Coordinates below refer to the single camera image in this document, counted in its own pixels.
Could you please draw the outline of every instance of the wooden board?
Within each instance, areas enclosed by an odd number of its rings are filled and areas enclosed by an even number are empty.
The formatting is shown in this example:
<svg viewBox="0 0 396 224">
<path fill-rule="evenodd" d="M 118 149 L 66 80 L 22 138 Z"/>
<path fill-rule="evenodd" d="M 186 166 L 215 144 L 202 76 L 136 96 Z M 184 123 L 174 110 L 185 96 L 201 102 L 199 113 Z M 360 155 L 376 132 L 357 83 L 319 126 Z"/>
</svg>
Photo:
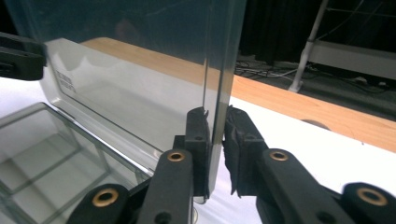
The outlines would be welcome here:
<svg viewBox="0 0 396 224">
<path fill-rule="evenodd" d="M 335 133 L 396 152 L 396 122 L 234 76 L 232 96 L 296 118 L 317 121 Z"/>
<path fill-rule="evenodd" d="M 202 84 L 205 66 L 109 38 L 82 43 L 92 49 L 137 63 L 169 76 Z M 219 71 L 207 70 L 207 87 L 217 89 Z M 381 119 L 254 80 L 234 76 L 232 96 L 296 119 L 311 119 L 335 133 L 396 152 L 396 122 Z"/>
</svg>

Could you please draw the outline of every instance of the metal stand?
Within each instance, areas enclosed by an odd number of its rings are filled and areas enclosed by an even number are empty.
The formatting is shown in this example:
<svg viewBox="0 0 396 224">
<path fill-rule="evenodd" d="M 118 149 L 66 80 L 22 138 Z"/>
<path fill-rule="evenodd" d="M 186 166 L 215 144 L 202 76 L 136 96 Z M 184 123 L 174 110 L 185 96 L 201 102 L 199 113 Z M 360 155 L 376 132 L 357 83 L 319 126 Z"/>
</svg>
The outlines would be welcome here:
<svg viewBox="0 0 396 224">
<path fill-rule="evenodd" d="M 303 85 L 301 78 L 303 76 L 303 72 L 305 70 L 306 63 L 308 62 L 309 55 L 311 54 L 312 47 L 314 46 L 315 37 L 317 36 L 318 28 L 320 26 L 321 20 L 324 15 L 324 11 L 326 10 L 327 4 L 329 0 L 323 0 L 317 18 L 315 19 L 314 26 L 312 27 L 311 34 L 306 41 L 305 48 L 300 58 L 300 63 L 298 65 L 296 76 L 294 77 L 293 83 L 291 83 L 289 87 L 289 91 L 298 92 Z"/>
</svg>

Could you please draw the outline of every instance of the screw hole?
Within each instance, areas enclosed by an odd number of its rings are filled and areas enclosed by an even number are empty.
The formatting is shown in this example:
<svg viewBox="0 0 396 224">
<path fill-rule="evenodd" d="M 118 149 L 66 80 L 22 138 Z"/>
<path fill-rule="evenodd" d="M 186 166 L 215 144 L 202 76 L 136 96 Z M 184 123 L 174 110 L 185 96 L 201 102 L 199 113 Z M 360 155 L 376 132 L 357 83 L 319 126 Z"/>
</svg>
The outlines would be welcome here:
<svg viewBox="0 0 396 224">
<path fill-rule="evenodd" d="M 155 216 L 155 223 L 156 224 L 168 224 L 172 220 L 172 217 L 167 212 L 162 212 Z"/>
<path fill-rule="evenodd" d="M 271 152 L 270 157 L 276 161 L 286 161 L 289 158 L 288 155 L 280 151 Z"/>
<path fill-rule="evenodd" d="M 326 212 L 317 213 L 317 218 L 319 219 L 319 221 L 321 221 L 322 223 L 325 223 L 325 224 L 336 223 L 335 218 Z"/>
<path fill-rule="evenodd" d="M 119 193 L 114 189 L 102 189 L 92 199 L 96 207 L 106 207 L 119 198 Z"/>
<path fill-rule="evenodd" d="M 376 206 L 384 206 L 388 204 L 387 198 L 374 189 L 361 188 L 358 189 L 358 196 L 365 202 Z"/>
<path fill-rule="evenodd" d="M 168 160 L 169 161 L 182 161 L 182 160 L 184 160 L 184 155 L 180 152 L 170 153 L 168 155 Z"/>
</svg>

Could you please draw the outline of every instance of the floor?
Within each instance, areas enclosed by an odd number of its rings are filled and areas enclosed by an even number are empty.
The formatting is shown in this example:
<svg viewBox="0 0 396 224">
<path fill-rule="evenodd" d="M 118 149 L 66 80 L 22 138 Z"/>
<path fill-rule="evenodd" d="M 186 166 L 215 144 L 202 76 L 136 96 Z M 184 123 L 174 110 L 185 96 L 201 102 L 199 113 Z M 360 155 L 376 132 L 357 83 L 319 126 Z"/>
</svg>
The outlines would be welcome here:
<svg viewBox="0 0 396 224">
<path fill-rule="evenodd" d="M 275 63 L 269 66 L 254 60 L 254 56 L 238 56 L 235 73 L 287 90 L 294 78 L 297 63 Z M 348 107 L 383 119 L 396 121 L 395 82 L 371 85 L 363 77 L 324 72 L 309 64 L 303 74 L 299 93 L 332 104 Z"/>
</svg>

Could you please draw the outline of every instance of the clear plastic panel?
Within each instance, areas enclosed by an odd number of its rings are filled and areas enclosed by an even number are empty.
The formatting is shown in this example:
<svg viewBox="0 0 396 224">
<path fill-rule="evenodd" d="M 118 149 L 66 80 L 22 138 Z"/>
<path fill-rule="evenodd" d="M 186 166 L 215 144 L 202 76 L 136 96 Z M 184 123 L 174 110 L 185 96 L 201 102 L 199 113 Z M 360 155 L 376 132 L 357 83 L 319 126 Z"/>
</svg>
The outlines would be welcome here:
<svg viewBox="0 0 396 224">
<path fill-rule="evenodd" d="M 160 151 L 204 103 L 209 4 L 21 1 L 62 93 Z"/>
<path fill-rule="evenodd" d="M 245 0 L 6 3 L 20 35 L 47 46 L 49 101 L 146 168 L 204 106 L 213 189 Z"/>
<path fill-rule="evenodd" d="M 16 223 L 65 223 L 105 183 L 131 189 L 149 177 L 45 105 L 0 123 L 0 210 Z"/>
</svg>

